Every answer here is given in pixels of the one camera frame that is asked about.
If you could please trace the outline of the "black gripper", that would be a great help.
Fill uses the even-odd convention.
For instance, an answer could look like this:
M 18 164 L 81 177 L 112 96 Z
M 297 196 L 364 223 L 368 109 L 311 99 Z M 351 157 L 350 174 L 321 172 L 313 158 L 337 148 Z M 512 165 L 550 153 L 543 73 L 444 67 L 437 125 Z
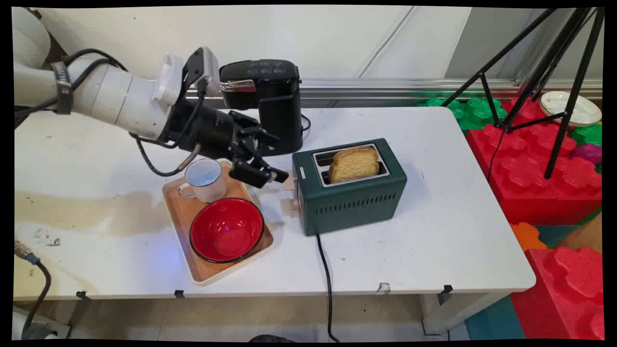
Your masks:
M 244 139 L 251 145 L 242 145 Z M 255 118 L 237 111 L 225 113 L 197 100 L 181 100 L 172 107 L 164 127 L 164 142 L 168 141 L 188 152 L 200 144 L 201 156 L 231 160 L 229 177 L 253 187 L 283 184 L 289 178 L 287 171 L 271 167 L 260 153 L 261 145 L 275 149 L 280 138 Z

